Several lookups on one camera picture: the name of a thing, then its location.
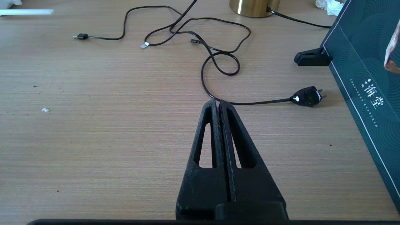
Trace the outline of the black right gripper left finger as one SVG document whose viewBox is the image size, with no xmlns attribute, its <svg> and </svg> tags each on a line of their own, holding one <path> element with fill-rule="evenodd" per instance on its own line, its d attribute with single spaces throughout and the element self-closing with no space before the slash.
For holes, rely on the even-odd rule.
<svg viewBox="0 0 400 225">
<path fill-rule="evenodd" d="M 225 101 L 202 107 L 194 141 L 176 200 L 177 220 L 214 220 L 218 205 L 231 200 L 230 149 L 223 127 Z M 212 167 L 199 165 L 206 125 L 210 125 Z"/>
</svg>

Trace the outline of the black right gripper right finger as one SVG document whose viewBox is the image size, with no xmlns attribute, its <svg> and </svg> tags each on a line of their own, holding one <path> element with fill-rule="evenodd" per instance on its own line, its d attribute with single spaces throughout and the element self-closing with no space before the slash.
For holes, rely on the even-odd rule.
<svg viewBox="0 0 400 225">
<path fill-rule="evenodd" d="M 286 202 L 236 109 L 220 101 L 227 202 L 217 220 L 287 220 Z"/>
</svg>

